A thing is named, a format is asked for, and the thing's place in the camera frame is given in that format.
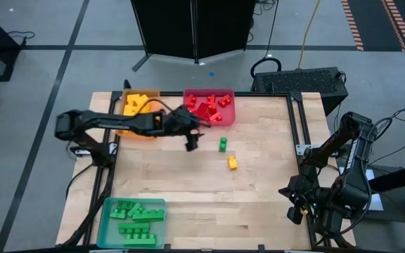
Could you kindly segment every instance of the black equipment box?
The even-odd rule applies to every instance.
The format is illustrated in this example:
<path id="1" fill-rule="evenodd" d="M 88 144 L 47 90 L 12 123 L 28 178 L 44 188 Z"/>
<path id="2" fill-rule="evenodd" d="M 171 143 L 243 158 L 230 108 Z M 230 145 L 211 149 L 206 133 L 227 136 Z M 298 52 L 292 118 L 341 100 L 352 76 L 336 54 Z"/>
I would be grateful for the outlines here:
<path id="1" fill-rule="evenodd" d="M 319 92 L 326 115 L 348 96 L 336 67 L 257 73 L 251 89 L 267 93 Z"/>

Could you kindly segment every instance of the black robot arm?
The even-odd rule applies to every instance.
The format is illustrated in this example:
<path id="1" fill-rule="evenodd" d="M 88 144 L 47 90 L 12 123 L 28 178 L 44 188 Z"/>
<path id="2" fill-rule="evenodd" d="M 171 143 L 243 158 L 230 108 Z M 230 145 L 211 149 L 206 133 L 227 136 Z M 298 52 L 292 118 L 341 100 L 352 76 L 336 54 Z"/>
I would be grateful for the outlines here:
<path id="1" fill-rule="evenodd" d="M 307 148 L 298 160 L 300 174 L 292 176 L 288 187 L 279 190 L 295 205 L 287 217 L 300 224 L 302 213 L 309 214 L 314 219 L 315 232 L 327 238 L 338 237 L 342 220 L 360 213 L 370 198 L 364 169 L 375 137 L 371 119 L 353 112 L 343 115 L 338 131 L 319 148 Z M 345 170 L 330 188 L 320 187 L 316 168 L 324 168 L 328 158 L 350 140 L 352 148 Z"/>
<path id="2" fill-rule="evenodd" d="M 168 115 L 164 110 L 134 116 L 109 115 L 90 110 L 71 110 L 57 116 L 55 137 L 62 141 L 73 141 L 88 150 L 98 166 L 110 166 L 109 147 L 95 141 L 85 131 L 92 128 L 130 130 L 135 134 L 150 137 L 186 136 L 187 151 L 198 147 L 202 134 L 191 131 L 200 126 L 200 119 L 179 106 Z"/>

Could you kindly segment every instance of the wooden table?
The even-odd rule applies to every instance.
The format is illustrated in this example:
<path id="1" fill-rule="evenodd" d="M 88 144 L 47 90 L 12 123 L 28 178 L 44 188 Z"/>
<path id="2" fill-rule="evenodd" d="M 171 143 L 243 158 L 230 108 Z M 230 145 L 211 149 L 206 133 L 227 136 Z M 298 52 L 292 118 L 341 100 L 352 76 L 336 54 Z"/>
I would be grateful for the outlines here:
<path id="1" fill-rule="evenodd" d="M 172 108 L 182 103 L 181 97 L 161 99 Z M 320 95 L 303 93 L 303 99 L 311 141 L 322 144 L 330 134 Z M 107 112 L 109 104 L 110 93 L 96 92 L 90 110 Z M 293 107 L 301 141 L 296 103 Z M 89 134 L 102 141 L 103 132 L 92 129 Z M 298 173 L 286 100 L 236 97 L 235 123 L 202 132 L 199 148 L 191 153 L 185 151 L 183 136 L 152 141 L 122 138 L 112 196 L 164 198 L 166 242 L 172 249 L 257 249 L 258 244 L 266 249 L 310 249 L 306 220 L 297 226 L 287 219 L 291 202 L 278 194 Z M 221 136 L 228 139 L 226 153 L 218 151 Z M 229 170 L 228 155 L 236 157 L 236 171 Z M 90 163 L 90 157 L 78 158 L 74 174 Z M 335 160 L 330 164 L 336 166 Z M 86 216 L 95 171 L 73 183 L 57 243 L 67 240 Z M 337 171 L 325 168 L 320 185 L 329 187 L 337 176 Z M 94 219 L 91 243 L 96 241 L 100 216 Z M 344 220 L 342 227 L 348 225 Z M 355 245 L 352 232 L 345 239 Z"/>

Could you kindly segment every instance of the floor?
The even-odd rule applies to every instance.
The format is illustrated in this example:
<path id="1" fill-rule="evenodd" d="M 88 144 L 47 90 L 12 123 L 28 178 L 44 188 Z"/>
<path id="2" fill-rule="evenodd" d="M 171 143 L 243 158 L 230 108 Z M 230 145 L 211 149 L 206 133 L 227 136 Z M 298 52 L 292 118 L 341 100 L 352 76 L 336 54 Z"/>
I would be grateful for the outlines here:
<path id="1" fill-rule="evenodd" d="M 310 0 L 281 0 L 271 44 L 301 45 L 314 6 Z M 251 45 L 266 45 L 273 14 L 265 11 L 255 16 Z M 84 19 L 76 25 L 79 15 Z M 263 50 L 233 52 L 204 59 L 205 65 L 153 56 L 134 72 L 131 68 L 143 51 L 70 50 L 73 45 L 141 45 L 127 0 L 0 0 L 0 26 L 6 31 L 34 31 L 37 35 L 28 45 L 64 45 L 22 51 L 12 79 L 0 83 L 0 250 L 4 251 L 52 247 L 56 242 L 74 165 L 64 142 L 53 137 L 57 114 L 88 108 L 93 92 L 120 90 L 124 79 L 135 88 L 180 91 L 213 86 L 249 91 L 250 67 L 265 54 Z M 355 45 L 340 1 L 321 2 L 307 44 Z M 269 54 L 279 58 L 283 70 L 294 70 L 300 56 L 291 50 Z M 347 73 L 349 97 L 340 114 L 351 110 L 378 120 L 405 106 L 405 52 L 304 53 L 302 68 L 331 66 Z M 257 68 L 273 70 L 273 65 Z M 45 110 L 48 102 L 54 102 L 52 110 Z M 331 131 L 335 115 L 328 116 Z M 405 122 L 394 122 L 375 143 L 371 160 L 403 145 Z M 405 166 L 405 149 L 379 164 Z M 22 197 L 13 201 L 20 179 L 27 186 L 24 194 L 23 188 L 18 189 L 17 196 Z M 18 211 L 8 214 L 9 209 Z M 2 229 L 8 215 L 14 222 Z M 405 224 L 365 221 L 354 234 L 362 248 L 405 249 Z"/>

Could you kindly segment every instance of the metal leg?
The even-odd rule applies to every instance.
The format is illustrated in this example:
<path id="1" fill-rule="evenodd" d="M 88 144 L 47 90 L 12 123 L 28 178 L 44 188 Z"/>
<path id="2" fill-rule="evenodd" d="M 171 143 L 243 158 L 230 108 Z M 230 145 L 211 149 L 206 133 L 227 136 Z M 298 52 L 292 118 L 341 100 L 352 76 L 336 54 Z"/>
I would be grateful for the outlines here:
<path id="1" fill-rule="evenodd" d="M 405 186 L 405 169 L 370 180 L 370 187 L 378 193 Z"/>

